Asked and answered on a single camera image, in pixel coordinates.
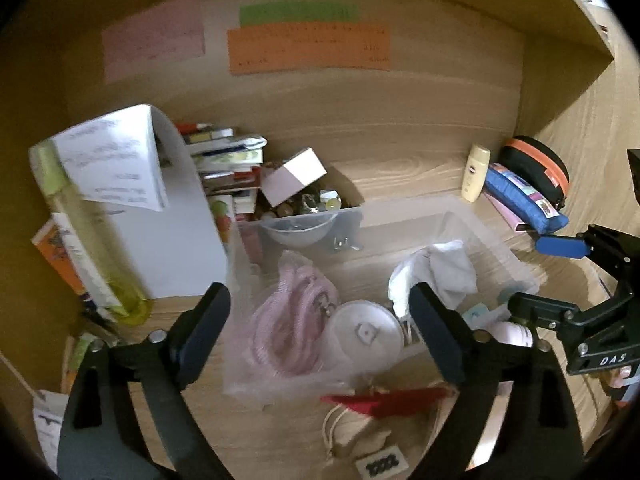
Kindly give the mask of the right hand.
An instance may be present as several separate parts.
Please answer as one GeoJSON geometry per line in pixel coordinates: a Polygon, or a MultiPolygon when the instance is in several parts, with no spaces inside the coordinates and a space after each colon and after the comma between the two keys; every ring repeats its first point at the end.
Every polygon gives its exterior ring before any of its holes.
{"type": "Polygon", "coordinates": [[[633,398],[639,383],[638,369],[638,364],[632,364],[609,370],[605,374],[608,395],[615,400],[623,400],[625,396],[633,398]]]}

